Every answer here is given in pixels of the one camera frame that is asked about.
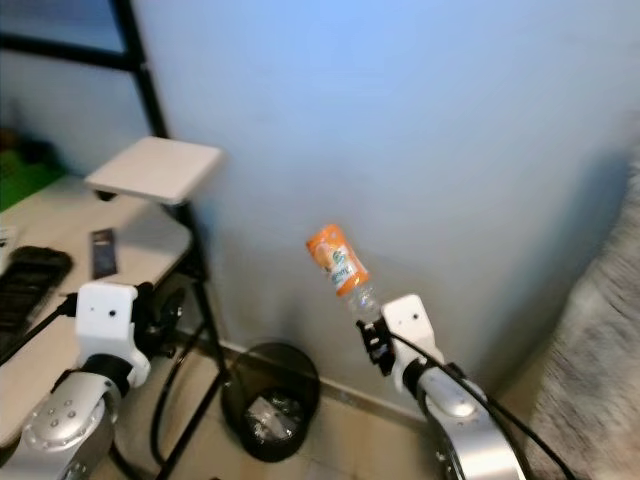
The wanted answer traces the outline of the green plastic basket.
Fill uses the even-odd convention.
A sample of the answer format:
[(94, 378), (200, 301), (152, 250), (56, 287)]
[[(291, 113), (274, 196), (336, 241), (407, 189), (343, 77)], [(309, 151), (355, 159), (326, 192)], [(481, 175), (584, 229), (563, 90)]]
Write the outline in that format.
[(54, 151), (4, 150), (0, 154), (0, 210), (19, 204), (67, 174)]

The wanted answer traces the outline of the white remote control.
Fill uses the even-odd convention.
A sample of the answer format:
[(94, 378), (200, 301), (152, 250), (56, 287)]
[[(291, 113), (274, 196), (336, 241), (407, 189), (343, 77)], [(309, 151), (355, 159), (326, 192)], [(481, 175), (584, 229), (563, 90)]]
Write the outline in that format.
[(1, 227), (0, 228), (0, 269), (4, 270), (8, 266), (12, 255), (12, 251), (17, 244), (17, 238), (20, 234), (18, 227)]

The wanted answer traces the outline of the grey fuzzy fabric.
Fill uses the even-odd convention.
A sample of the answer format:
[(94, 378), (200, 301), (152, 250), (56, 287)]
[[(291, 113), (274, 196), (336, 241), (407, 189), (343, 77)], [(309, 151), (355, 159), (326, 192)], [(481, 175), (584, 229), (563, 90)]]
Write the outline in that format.
[(640, 480), (640, 145), (550, 343), (532, 425), (577, 479)]

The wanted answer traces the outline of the dark phone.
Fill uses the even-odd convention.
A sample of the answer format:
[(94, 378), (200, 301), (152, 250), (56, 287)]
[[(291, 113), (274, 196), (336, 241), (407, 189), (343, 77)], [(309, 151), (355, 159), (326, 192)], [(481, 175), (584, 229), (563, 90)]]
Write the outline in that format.
[(119, 273), (116, 230), (105, 228), (90, 233), (91, 279), (102, 280)]

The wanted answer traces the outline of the orange label plastic bottle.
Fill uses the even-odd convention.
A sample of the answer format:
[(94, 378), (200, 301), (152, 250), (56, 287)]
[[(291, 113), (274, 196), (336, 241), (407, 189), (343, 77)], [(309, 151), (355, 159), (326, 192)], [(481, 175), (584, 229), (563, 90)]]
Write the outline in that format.
[(305, 247), (357, 323), (375, 323), (381, 315), (381, 305), (372, 288), (370, 271), (346, 233), (337, 224), (325, 225), (308, 237)]

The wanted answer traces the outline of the white square shelf board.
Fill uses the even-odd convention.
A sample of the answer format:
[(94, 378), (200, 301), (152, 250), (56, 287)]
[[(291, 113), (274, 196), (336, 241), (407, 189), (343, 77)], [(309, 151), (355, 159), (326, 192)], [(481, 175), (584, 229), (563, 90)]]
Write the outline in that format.
[(177, 206), (192, 200), (227, 159), (223, 148), (143, 137), (88, 174), (84, 183), (95, 191)]

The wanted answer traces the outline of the black round trash bin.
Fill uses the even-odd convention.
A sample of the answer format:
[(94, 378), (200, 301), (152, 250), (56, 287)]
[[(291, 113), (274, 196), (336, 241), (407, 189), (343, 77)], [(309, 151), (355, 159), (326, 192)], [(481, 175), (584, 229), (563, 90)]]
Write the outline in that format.
[(262, 462), (282, 462), (305, 444), (320, 394), (319, 374), (302, 349), (262, 343), (229, 365), (221, 411), (244, 451)]

